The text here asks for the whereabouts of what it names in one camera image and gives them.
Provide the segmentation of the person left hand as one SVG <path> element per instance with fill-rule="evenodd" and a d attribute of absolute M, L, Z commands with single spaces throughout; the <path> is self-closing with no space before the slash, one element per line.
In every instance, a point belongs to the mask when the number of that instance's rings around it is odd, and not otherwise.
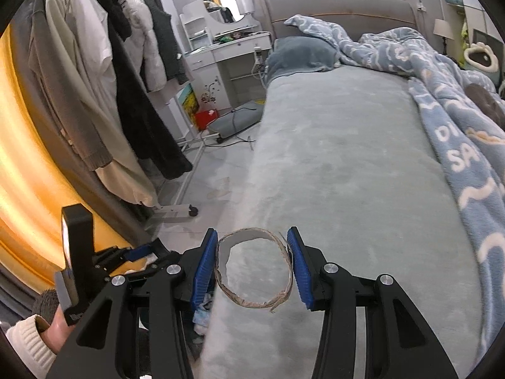
<path fill-rule="evenodd" d="M 58 354 L 74 329 L 75 325 L 67 324 L 62 307 L 58 306 L 52 323 L 40 334 L 40 337 L 53 353 Z"/>

